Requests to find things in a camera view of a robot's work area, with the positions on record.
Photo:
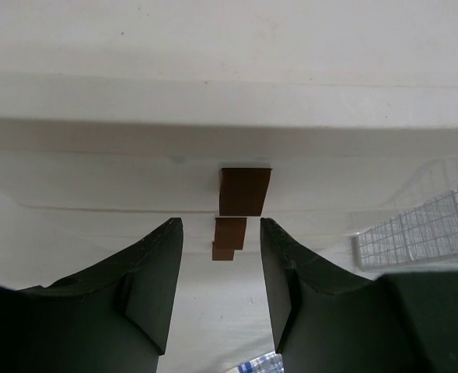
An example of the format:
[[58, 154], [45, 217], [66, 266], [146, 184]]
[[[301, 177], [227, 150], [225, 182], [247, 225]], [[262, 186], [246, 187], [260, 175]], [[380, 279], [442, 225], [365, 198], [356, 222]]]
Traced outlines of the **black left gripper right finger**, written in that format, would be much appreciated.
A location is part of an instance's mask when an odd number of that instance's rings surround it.
[[458, 271], [353, 274], [260, 222], [274, 348], [287, 372], [458, 372]]

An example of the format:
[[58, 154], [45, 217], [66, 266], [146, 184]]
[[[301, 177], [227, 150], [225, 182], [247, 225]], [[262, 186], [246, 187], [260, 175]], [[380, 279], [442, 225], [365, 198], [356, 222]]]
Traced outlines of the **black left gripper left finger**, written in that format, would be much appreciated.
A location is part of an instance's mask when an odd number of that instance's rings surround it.
[[171, 218], [48, 287], [0, 286], [0, 372], [156, 371], [183, 242], [183, 223]]

